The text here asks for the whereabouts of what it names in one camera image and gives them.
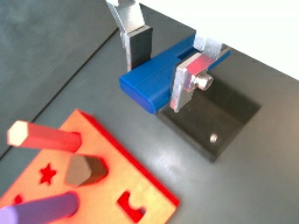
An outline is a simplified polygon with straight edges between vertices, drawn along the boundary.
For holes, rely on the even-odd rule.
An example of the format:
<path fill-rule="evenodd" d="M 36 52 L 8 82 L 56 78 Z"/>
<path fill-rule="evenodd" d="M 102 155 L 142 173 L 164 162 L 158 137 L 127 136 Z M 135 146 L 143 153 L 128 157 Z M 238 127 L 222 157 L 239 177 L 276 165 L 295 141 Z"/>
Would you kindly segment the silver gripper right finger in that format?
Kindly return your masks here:
<path fill-rule="evenodd" d="M 170 107 L 175 113 L 191 101 L 194 90 L 206 91 L 214 77 L 208 74 L 211 66 L 227 53 L 227 46 L 212 38 L 195 33 L 192 48 L 195 53 L 176 66 L 172 81 Z"/>

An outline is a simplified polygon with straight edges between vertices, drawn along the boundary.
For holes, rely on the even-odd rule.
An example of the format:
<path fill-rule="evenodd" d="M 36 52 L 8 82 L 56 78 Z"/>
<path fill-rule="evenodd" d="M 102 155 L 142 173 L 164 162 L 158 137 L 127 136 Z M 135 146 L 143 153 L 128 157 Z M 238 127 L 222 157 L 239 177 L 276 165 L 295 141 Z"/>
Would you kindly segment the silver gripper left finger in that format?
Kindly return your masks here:
<path fill-rule="evenodd" d="M 127 71 L 131 71 L 151 59 L 152 27 L 146 24 L 136 0 L 107 0 L 107 6 L 120 31 Z"/>

